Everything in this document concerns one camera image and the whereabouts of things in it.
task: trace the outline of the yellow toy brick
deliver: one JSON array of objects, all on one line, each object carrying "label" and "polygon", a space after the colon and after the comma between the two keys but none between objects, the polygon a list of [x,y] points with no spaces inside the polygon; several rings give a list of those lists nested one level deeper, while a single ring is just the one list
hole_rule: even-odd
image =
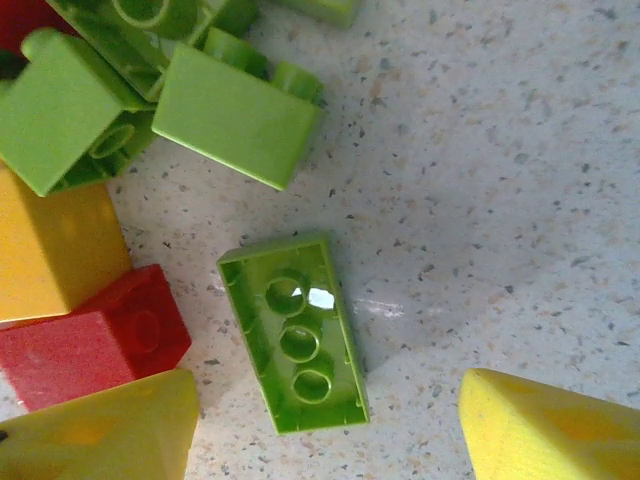
[{"label": "yellow toy brick", "polygon": [[131,268],[103,185],[41,198],[0,163],[0,323],[69,313]]},{"label": "yellow toy brick", "polygon": [[459,413],[477,480],[640,479],[640,410],[472,369]]},{"label": "yellow toy brick", "polygon": [[198,411],[172,370],[0,423],[0,478],[182,480]]}]

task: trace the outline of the red toy brick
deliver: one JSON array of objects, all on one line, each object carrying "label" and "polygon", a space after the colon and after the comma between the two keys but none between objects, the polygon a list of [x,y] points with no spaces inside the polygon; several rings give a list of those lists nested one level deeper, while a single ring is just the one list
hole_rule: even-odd
[{"label": "red toy brick", "polygon": [[191,338],[159,265],[68,315],[0,330],[0,367],[29,411],[175,368]]},{"label": "red toy brick", "polygon": [[42,27],[75,34],[45,0],[0,0],[0,50],[20,55],[22,40]]}]

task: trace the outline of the lego brick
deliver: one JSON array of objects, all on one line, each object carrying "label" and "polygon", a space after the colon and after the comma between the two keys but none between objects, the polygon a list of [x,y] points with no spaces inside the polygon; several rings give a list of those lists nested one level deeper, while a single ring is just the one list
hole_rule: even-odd
[{"label": "lego brick", "polygon": [[232,250],[218,268],[278,433],[368,422],[327,238]]},{"label": "lego brick", "polygon": [[175,368],[191,338],[152,265],[69,315],[0,330],[0,343],[0,367],[33,411]]},{"label": "lego brick", "polygon": [[360,0],[271,0],[336,27],[349,28],[358,13]]},{"label": "lego brick", "polygon": [[199,402],[173,370],[0,423],[4,480],[183,480]]},{"label": "lego brick", "polygon": [[640,473],[640,410],[485,369],[467,371],[458,405],[478,480]]},{"label": "lego brick", "polygon": [[151,143],[154,105],[84,40],[38,30],[0,90],[0,157],[40,196],[122,173]]},{"label": "lego brick", "polygon": [[0,0],[0,50],[21,55],[25,37],[43,27],[75,33],[45,0]]},{"label": "lego brick", "polygon": [[131,270],[103,185],[35,195],[0,165],[0,323],[69,313]]},{"label": "lego brick", "polygon": [[204,52],[178,45],[154,132],[278,190],[286,188],[322,117],[322,84],[211,29]]},{"label": "lego brick", "polygon": [[212,25],[244,34],[254,0],[47,0],[146,100],[155,102],[176,41],[199,48]]}]

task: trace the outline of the round hole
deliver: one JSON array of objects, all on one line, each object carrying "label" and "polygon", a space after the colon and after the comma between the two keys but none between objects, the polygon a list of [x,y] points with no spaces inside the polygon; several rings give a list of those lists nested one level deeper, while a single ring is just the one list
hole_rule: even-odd
[{"label": "round hole", "polygon": [[320,372],[304,370],[293,379],[293,391],[304,403],[322,403],[331,392],[331,381]]},{"label": "round hole", "polygon": [[95,159],[108,157],[124,147],[135,132],[135,127],[129,123],[112,127],[94,142],[89,155]]},{"label": "round hole", "polygon": [[196,0],[111,0],[114,9],[133,28],[161,37],[188,36],[198,19]]},{"label": "round hole", "polygon": [[271,280],[265,293],[265,300],[273,313],[285,317],[298,315],[307,304],[305,288],[290,276],[280,276]]},{"label": "round hole", "polygon": [[139,353],[149,353],[160,343],[160,325],[156,316],[149,312],[140,312],[135,316],[133,331]]},{"label": "round hole", "polygon": [[292,325],[283,330],[280,336],[280,348],[290,360],[304,363],[312,360],[320,350],[320,339],[300,325]]},{"label": "round hole", "polygon": [[114,0],[113,4],[125,20],[139,24],[153,23],[169,6],[167,0]]}]

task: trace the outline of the table surface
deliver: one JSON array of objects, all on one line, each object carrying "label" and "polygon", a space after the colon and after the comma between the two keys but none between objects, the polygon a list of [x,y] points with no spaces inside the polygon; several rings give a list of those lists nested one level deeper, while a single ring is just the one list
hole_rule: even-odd
[{"label": "table surface", "polygon": [[[186,478],[473,478],[469,367],[640,407],[637,2],[365,0],[347,31],[263,11],[252,41],[327,86],[290,188],[166,140],[109,187],[193,336]],[[278,437],[216,260],[313,229],[333,232],[371,424]],[[21,413],[0,380],[0,418]]]}]

